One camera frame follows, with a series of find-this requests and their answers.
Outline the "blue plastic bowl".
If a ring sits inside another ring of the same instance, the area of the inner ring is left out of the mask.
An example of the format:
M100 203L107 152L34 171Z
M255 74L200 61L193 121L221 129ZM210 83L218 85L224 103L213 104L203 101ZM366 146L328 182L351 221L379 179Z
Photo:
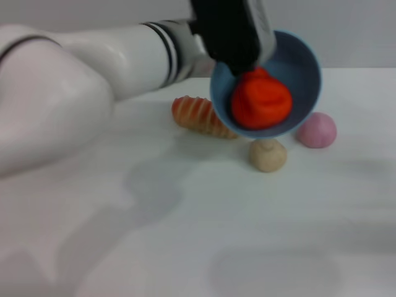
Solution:
M297 129L310 117L321 95L322 74L316 55L299 36L284 30L274 31L277 47L262 67L284 84L293 106L289 117L268 129L249 130L231 115L231 95L238 83L229 67L219 62L210 79L210 99L219 120L236 134L251 139L271 139Z

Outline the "pink round bun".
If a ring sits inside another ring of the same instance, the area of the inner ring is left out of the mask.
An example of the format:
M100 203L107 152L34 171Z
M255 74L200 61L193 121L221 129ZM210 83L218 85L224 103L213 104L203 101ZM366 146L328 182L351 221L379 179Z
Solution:
M327 114L313 113L297 130L297 140L311 149L326 148L337 137L335 121Z

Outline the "orange toy fruit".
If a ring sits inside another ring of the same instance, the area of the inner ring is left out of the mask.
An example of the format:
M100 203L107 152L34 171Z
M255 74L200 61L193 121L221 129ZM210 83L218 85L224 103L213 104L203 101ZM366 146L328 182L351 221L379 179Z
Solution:
M244 73L231 97L233 119L250 130L281 123L290 115L292 106L287 87L262 67Z

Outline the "beige round bun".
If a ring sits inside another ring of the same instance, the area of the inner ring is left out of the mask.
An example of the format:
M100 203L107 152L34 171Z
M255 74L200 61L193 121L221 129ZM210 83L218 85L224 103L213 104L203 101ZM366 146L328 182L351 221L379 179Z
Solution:
M264 173L279 170L287 161L287 149L277 139L256 139L249 147L249 161Z

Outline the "orange striped bread roll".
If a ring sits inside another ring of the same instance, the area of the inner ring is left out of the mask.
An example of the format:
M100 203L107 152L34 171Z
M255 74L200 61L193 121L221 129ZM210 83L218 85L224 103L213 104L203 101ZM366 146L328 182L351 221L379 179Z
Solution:
M171 105L171 113L175 123L185 129L221 139L238 138L236 133L219 120L212 102L206 98L175 98Z

